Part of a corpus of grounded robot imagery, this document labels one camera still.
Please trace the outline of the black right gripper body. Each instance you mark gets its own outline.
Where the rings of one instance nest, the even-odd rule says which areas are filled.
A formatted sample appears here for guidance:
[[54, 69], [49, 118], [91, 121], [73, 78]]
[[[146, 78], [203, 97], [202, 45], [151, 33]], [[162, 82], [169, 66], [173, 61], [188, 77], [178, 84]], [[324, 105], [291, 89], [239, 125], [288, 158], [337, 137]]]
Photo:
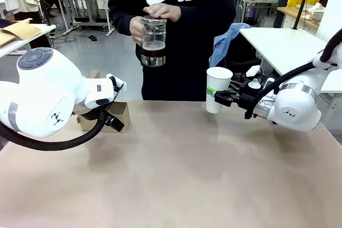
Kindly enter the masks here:
[[236, 103], [239, 108], [245, 110], [245, 119], [250, 119], [253, 116], [253, 111], [257, 105], [255, 99], [258, 94], [258, 90], [242, 89], [231, 96], [233, 102]]

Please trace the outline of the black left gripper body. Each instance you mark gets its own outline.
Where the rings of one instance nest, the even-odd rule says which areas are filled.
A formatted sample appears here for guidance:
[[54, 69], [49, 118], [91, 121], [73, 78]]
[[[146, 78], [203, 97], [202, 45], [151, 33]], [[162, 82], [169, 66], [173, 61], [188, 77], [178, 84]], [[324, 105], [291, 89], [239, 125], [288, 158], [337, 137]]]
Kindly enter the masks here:
[[84, 104], [78, 104], [74, 106], [73, 115], [79, 115], [84, 117], [85, 119], [98, 119], [99, 110], [98, 109], [89, 109]]

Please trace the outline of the person's right hand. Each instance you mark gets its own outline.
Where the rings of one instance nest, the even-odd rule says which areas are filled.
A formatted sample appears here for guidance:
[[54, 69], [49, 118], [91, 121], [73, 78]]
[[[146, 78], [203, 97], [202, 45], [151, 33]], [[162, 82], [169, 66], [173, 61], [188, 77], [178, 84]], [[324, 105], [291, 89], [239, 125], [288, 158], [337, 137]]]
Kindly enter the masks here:
[[143, 43], [144, 25], [142, 17], [133, 17], [129, 24], [129, 31], [131, 33], [132, 40], [139, 46]]

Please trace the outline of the person's left hand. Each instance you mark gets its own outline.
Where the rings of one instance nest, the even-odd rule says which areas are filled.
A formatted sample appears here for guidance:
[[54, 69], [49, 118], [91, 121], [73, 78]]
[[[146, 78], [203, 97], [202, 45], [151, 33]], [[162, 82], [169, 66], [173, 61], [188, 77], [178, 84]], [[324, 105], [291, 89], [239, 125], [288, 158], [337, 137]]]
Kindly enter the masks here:
[[179, 6], [165, 3], [152, 4], [145, 7], [143, 11], [152, 17], [168, 19], [172, 22], [177, 22], [181, 17], [181, 9]]

